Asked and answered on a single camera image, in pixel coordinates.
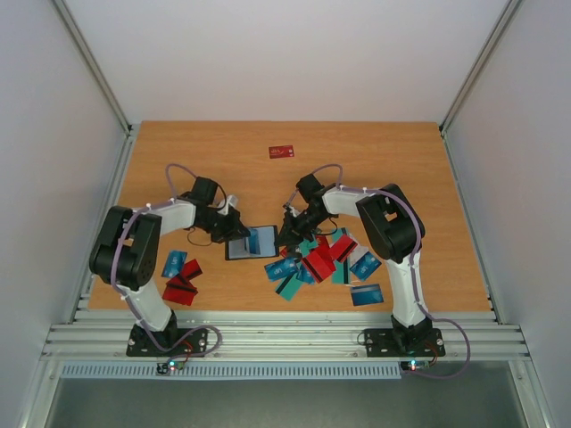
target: black mounting base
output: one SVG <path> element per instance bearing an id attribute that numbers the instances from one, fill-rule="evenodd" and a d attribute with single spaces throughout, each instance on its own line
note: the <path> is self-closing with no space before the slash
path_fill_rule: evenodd
<path id="1" fill-rule="evenodd" d="M 176 338 L 172 343 L 175 343 L 180 339 L 189 328 L 177 328 Z M 193 348 L 193 353 L 204 352 L 208 346 L 208 330 L 202 329 L 198 330 L 192 334 L 189 334 L 185 338 L 185 342 L 188 342 Z M 128 357 L 172 357 L 174 355 L 184 355 L 187 354 L 188 347 L 184 343 L 180 343 L 174 350 L 169 352 L 162 352 L 158 350 L 154 343 L 151 341 L 146 331 L 143 330 L 138 325 L 134 325 L 131 329 L 131 334 L 128 337 L 127 345 L 127 356 Z"/>
<path id="2" fill-rule="evenodd" d="M 438 357 L 446 355 L 443 335 L 437 328 L 432 328 L 423 341 L 410 346 L 407 352 L 402 352 L 399 348 L 392 328 L 368 328 L 363 331 L 361 337 L 364 338 L 362 344 L 367 350 L 367 357 L 433 357 L 434 352 L 426 346 L 426 342 L 433 346 Z"/>

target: white backdrop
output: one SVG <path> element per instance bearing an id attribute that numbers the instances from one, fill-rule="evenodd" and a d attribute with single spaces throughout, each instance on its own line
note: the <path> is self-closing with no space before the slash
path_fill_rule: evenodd
<path id="1" fill-rule="evenodd" d="M 571 420 L 571 2 L 525 1 L 449 133 L 484 264 Z"/>
<path id="2" fill-rule="evenodd" d="M 133 122 L 440 122 L 505 0 L 68 4 Z"/>
<path id="3" fill-rule="evenodd" d="M 0 425 L 77 297 L 119 125 L 46 0 L 0 12 Z"/>

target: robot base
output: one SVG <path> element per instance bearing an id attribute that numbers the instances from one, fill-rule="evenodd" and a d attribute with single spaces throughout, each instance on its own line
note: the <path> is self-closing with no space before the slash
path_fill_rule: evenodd
<path id="1" fill-rule="evenodd" d="M 410 346 L 406 352 L 402 352 L 397 341 L 394 339 L 392 328 L 369 328 L 363 331 L 363 336 L 365 338 L 364 345 L 367 350 L 367 357 L 433 357 L 434 352 L 426 346 L 426 342 L 432 345 L 438 357 L 446 355 L 443 336 L 441 331 L 437 328 L 432 328 L 424 340 Z"/>
<path id="2" fill-rule="evenodd" d="M 189 330 L 189 328 L 177 327 L 177 319 L 173 312 L 167 327 L 162 332 L 153 332 L 153 336 L 163 348 L 170 348 Z M 193 353 L 204 352 L 208 346 L 208 330 L 202 329 L 189 334 L 185 338 L 185 342 L 188 342 L 192 346 L 191 355 Z M 175 355 L 187 354 L 187 348 L 188 347 L 184 343 L 180 343 L 173 350 L 170 350 L 169 352 L 163 352 L 157 349 L 144 328 L 138 325 L 133 325 L 131 333 L 128 337 L 127 356 L 172 357 Z"/>

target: wooden tabletop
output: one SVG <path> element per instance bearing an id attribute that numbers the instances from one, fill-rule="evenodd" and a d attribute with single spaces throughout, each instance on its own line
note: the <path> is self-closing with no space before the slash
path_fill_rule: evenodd
<path id="1" fill-rule="evenodd" d="M 291 144 L 294 157 L 270 159 L 268 147 Z M 426 305 L 432 311 L 489 310 L 480 271 L 438 127 L 434 123 L 360 122 L 144 122 L 128 166 L 119 204 L 129 207 L 170 197 L 164 167 L 188 166 L 197 175 L 219 182 L 239 198 L 237 208 L 247 226 L 277 225 L 282 205 L 300 177 L 325 163 L 343 164 L 343 183 L 380 187 L 396 183 L 426 227 L 421 256 L 421 280 Z M 337 170 L 320 171 L 323 184 L 335 182 Z M 193 178 L 173 169 L 180 193 Z M 301 197 L 294 206 L 303 209 Z M 340 217 L 363 245 L 367 236 L 358 218 Z M 202 231 L 192 235 L 207 243 Z M 263 266 L 274 259 L 224 260 L 224 244 L 193 246 L 179 230 L 161 238 L 154 278 L 162 293 L 161 271 L 171 250 L 188 252 L 203 274 L 191 309 L 208 310 L 381 310 L 391 311 L 391 286 L 382 266 L 366 283 L 379 283 L 385 303 L 353 307 L 350 287 L 304 285 L 292 301 L 274 290 Z M 177 304 L 174 309 L 189 309 Z M 95 280 L 91 309 L 124 309 L 112 288 Z"/>

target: table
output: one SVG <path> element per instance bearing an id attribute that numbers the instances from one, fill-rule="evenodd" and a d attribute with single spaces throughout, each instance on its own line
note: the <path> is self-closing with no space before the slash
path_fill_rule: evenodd
<path id="1" fill-rule="evenodd" d="M 269 146 L 294 146 L 294 157 L 270 159 Z M 450 165 L 435 123 L 384 122 L 144 122 L 120 193 L 119 205 L 136 207 L 170 197 L 164 167 L 188 166 L 197 175 L 219 182 L 239 198 L 237 208 L 247 226 L 278 225 L 282 205 L 300 177 L 325 163 L 343 164 L 343 183 L 378 187 L 396 183 L 426 227 L 421 256 L 422 287 L 432 311 L 490 310 L 468 227 L 460 206 Z M 172 169 L 180 193 L 193 178 Z M 326 169 L 318 179 L 335 182 L 337 170 Z M 304 202 L 294 200 L 298 209 Z M 360 243 L 368 245 L 358 218 L 340 217 Z M 275 292 L 263 266 L 273 259 L 224 260 L 224 245 L 193 246 L 185 231 L 162 237 L 154 278 L 160 292 L 166 283 L 161 271 L 171 250 L 188 252 L 203 274 L 193 280 L 199 293 L 191 308 L 174 309 L 275 311 L 391 311 L 393 299 L 385 267 L 366 283 L 379 283 L 385 302 L 353 307 L 350 287 L 304 285 L 292 301 Z M 196 243 L 208 235 L 196 231 Z M 96 278 L 90 309 L 125 309 L 112 288 Z"/>

